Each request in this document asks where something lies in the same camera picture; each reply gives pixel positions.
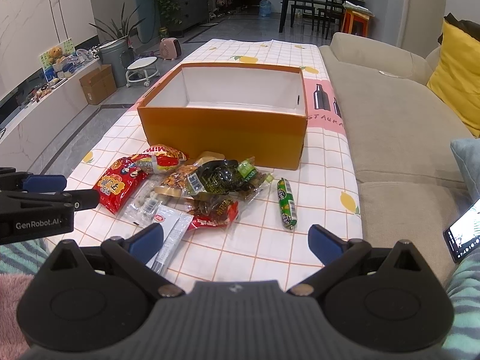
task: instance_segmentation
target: smartphone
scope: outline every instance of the smartphone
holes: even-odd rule
[[[443,232],[443,238],[456,263],[480,246],[480,199]]]

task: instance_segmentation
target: dresser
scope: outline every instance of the dresser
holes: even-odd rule
[[[181,20],[180,24],[171,23],[168,28],[170,32],[185,31],[195,24],[208,21],[208,0],[172,0],[180,7],[175,14],[176,19]]]

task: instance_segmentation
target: cardboard box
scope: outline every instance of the cardboard box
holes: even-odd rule
[[[97,105],[115,93],[117,87],[113,79],[111,64],[103,64],[80,78],[80,84],[88,104]]]
[[[298,67],[184,63],[141,100],[150,145],[169,145],[191,158],[211,151],[238,161],[254,156],[260,167],[299,166],[308,115]]]

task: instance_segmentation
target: orange stool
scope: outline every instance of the orange stool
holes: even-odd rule
[[[342,32],[354,35],[368,37],[368,24],[370,15],[363,12],[354,11],[353,9],[345,9],[343,16]]]

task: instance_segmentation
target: sofa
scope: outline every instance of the sofa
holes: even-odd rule
[[[349,140],[364,239],[411,240],[446,285],[455,264],[442,233],[472,204],[450,142],[472,135],[426,87],[439,48],[424,59],[336,33],[320,52]]]

